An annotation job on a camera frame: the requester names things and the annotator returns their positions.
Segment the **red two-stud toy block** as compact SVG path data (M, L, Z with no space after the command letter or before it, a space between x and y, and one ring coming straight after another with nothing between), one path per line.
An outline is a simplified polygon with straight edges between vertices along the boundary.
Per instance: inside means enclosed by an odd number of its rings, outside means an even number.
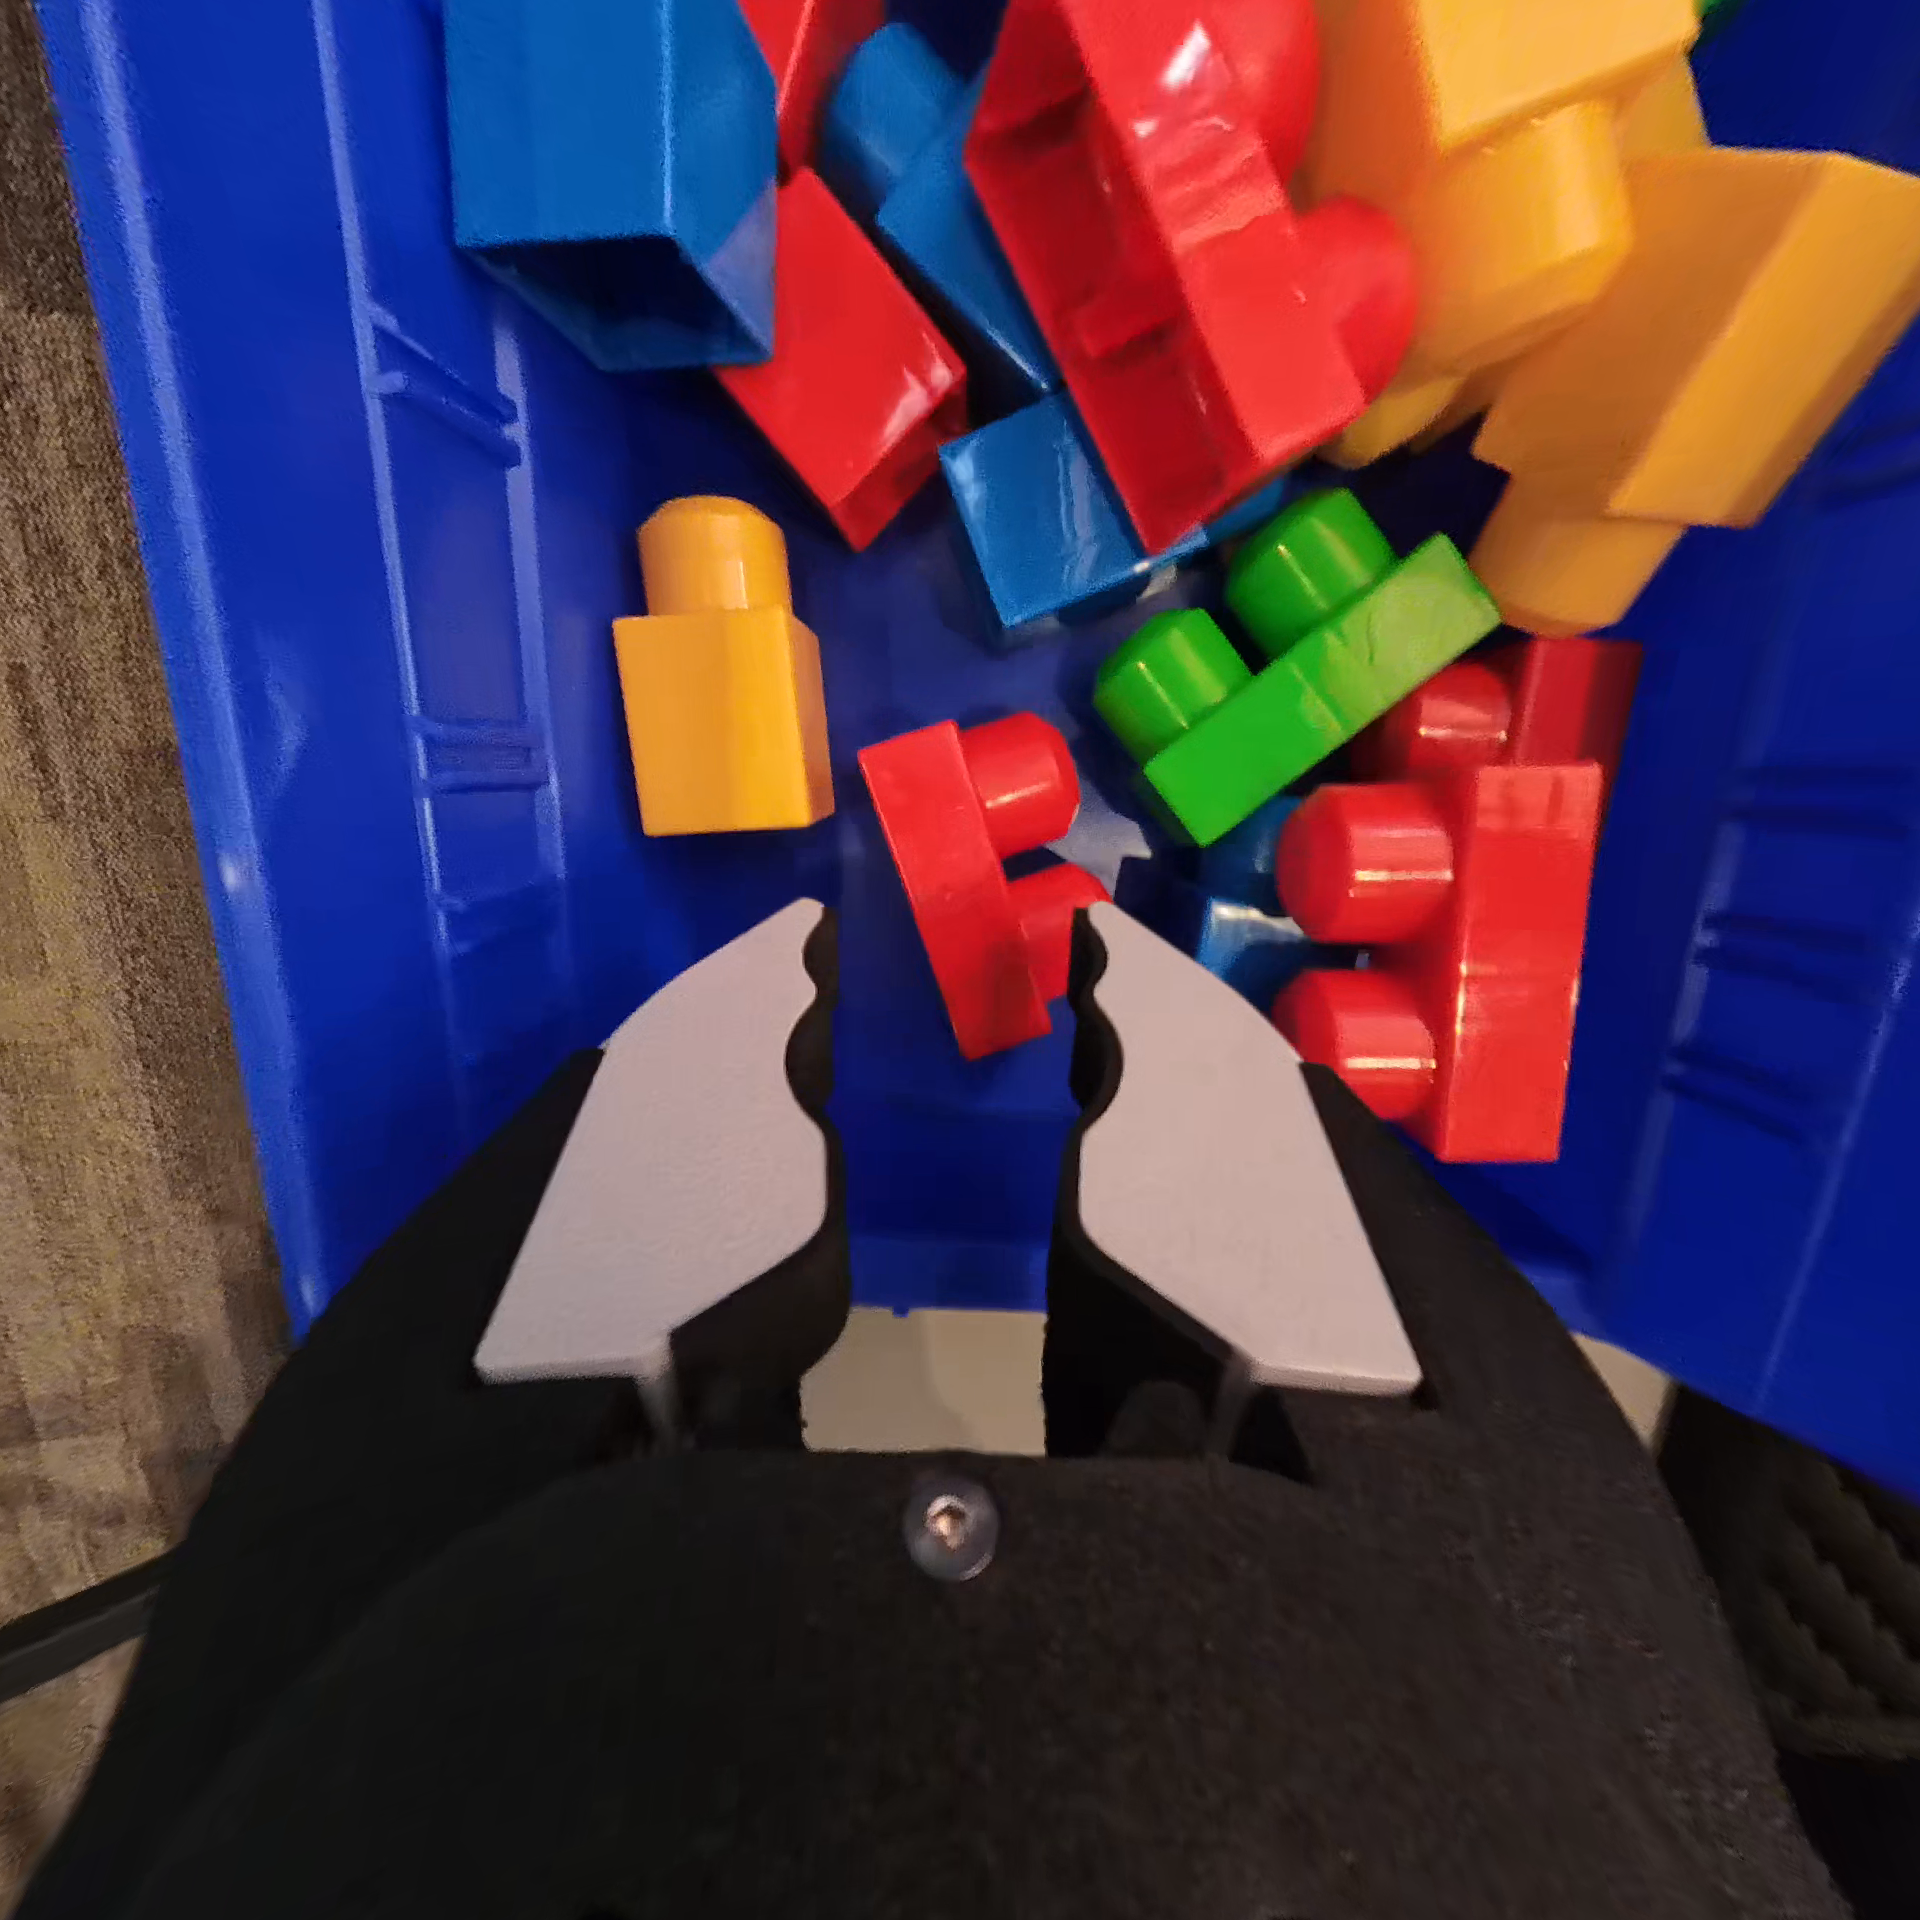
M854 761L959 1055L975 1064L1043 1040L1067 995L1072 919L1111 899L1072 861L1011 873L1076 820L1064 733L1013 711L888 737Z

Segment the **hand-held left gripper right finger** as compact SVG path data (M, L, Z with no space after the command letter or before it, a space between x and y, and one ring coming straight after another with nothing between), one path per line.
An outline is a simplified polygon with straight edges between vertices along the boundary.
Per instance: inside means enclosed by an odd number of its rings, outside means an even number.
M1403 1329L1305 1065L1116 903L1073 912L1046 1452L1229 1455L1288 1391L1409 1402Z

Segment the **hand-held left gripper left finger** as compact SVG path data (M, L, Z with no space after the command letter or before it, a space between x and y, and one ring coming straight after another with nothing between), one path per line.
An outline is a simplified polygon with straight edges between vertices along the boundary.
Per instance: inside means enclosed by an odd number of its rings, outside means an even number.
M797 899L628 1012L470 1364L633 1385L656 1434L799 1434L849 1313L836 917Z

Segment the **blue plastic bin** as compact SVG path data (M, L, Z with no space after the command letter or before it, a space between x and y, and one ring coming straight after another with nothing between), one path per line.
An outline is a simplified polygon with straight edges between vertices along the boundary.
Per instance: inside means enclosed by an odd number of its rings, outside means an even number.
M1043 1308L1072 1023L965 1064L854 755L1072 744L1062 855L1159 851L1097 663L1014 652L935 477L849 553L704 370L601 376L449 236L439 4L39 4L232 1036L301 1335L646 993L839 917L857 1308ZM1918 349L1763 522L1694 531L1597 845L1558 1162L1439 1168L1575 1333L1915 1497ZM731 493L822 645L836 811L639 833L635 531Z

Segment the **yellow one-stud toy block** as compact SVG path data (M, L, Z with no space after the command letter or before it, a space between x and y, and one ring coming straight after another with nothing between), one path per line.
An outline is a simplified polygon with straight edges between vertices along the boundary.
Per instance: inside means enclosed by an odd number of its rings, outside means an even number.
M644 610L612 620L639 828L807 829L833 811L824 673L780 527L677 497L635 535Z

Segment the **pile of coloured toy blocks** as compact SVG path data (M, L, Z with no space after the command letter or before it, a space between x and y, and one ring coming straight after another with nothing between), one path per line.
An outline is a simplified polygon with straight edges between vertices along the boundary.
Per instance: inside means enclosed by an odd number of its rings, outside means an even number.
M710 369L852 552L944 475L1005 640L1228 548L1089 707L1119 903L1443 1164L1564 1143L1599 826L1694 531L1915 322L1915 173L1726 147L1719 4L445 4L468 260Z

